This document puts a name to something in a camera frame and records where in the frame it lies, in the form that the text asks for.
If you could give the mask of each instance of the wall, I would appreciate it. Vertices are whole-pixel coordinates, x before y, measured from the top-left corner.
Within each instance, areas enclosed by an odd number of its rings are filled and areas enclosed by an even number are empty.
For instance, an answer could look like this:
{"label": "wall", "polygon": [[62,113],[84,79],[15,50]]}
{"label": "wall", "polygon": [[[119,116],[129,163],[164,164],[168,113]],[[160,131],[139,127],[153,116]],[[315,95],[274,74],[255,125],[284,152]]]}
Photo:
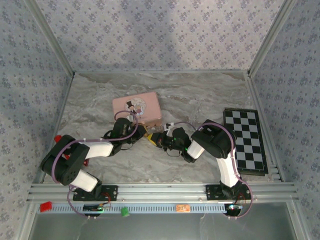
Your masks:
{"label": "wall", "polygon": [[75,71],[248,69],[284,0],[43,0]]}
{"label": "wall", "polygon": [[254,77],[287,181],[320,239],[320,3],[298,0]]}
{"label": "wall", "polygon": [[13,239],[67,77],[23,0],[0,1],[0,239]]}

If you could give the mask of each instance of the orange label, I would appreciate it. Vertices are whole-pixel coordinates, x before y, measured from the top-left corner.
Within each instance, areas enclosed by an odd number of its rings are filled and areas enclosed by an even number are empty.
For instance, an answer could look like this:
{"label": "orange label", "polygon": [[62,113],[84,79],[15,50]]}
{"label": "orange label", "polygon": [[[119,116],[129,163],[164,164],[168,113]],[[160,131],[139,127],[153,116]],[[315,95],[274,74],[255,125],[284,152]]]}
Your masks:
{"label": "orange label", "polygon": [[190,205],[188,204],[178,204],[175,206],[175,211],[177,213],[190,213]]}

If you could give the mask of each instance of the marble table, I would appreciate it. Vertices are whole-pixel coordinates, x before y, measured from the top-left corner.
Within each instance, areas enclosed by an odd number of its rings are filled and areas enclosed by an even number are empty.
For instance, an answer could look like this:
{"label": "marble table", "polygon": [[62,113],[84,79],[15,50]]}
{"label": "marble table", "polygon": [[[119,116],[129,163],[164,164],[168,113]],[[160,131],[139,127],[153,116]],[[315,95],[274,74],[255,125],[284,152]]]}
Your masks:
{"label": "marble table", "polygon": [[[254,108],[240,71],[76,74],[58,133],[76,139],[100,138],[114,125],[114,98],[153,91],[158,95],[163,123],[185,121],[196,127],[206,119],[223,123],[224,108]],[[192,134],[189,126],[182,127]],[[115,156],[90,159],[84,169],[104,183],[217,183],[220,180],[218,163],[207,152],[195,163],[187,163],[182,157],[168,156],[146,138]],[[259,182],[269,179],[268,175],[242,177]],[[45,181],[52,180],[46,176]]]}

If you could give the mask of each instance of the green object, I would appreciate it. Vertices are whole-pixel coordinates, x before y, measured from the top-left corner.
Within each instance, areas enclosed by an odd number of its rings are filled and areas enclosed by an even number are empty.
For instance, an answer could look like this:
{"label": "green object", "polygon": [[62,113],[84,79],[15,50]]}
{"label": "green object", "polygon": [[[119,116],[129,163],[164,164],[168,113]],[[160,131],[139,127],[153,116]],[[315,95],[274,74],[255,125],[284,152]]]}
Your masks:
{"label": "green object", "polygon": [[130,216],[129,209],[126,206],[121,208],[121,216],[124,218]]}

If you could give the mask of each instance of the sticker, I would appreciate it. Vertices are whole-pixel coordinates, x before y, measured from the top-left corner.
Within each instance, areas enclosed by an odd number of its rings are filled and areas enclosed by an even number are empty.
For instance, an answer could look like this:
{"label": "sticker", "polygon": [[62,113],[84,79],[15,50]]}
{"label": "sticker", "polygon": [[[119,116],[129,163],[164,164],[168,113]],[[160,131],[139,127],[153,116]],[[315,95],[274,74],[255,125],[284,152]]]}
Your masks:
{"label": "sticker", "polygon": [[125,109],[134,113],[137,116],[142,116],[146,111],[147,104],[140,97],[134,97],[125,103]]}
{"label": "sticker", "polygon": [[188,204],[178,204],[175,206],[175,211],[177,213],[190,213],[190,205]]}

